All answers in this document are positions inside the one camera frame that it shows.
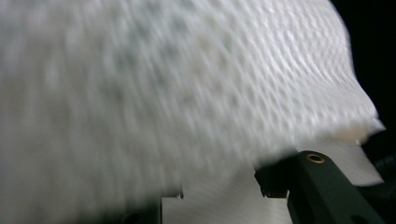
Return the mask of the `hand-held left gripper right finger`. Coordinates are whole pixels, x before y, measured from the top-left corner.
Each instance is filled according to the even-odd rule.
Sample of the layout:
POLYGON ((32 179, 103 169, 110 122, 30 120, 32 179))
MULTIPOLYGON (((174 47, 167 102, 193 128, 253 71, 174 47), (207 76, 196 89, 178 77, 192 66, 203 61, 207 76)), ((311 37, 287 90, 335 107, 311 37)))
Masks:
POLYGON ((262 195, 286 199, 292 224, 386 224, 329 157, 302 151, 255 170, 262 195))

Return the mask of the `cream drawstring laundry bag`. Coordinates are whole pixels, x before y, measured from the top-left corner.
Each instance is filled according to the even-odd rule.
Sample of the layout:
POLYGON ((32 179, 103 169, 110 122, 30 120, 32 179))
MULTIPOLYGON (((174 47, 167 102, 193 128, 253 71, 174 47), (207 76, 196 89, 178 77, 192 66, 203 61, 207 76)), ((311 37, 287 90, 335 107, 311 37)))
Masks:
POLYGON ((348 44, 331 0, 0 0, 0 224, 157 198, 165 224, 291 224, 253 169, 305 149, 378 183, 348 44))

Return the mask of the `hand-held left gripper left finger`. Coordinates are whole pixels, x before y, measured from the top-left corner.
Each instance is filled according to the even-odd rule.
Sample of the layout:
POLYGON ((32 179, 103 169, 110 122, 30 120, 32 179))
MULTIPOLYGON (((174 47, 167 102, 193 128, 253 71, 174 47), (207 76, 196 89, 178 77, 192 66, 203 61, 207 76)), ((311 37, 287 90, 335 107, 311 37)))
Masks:
POLYGON ((122 224, 163 224, 162 200, 127 213, 122 218, 122 224))

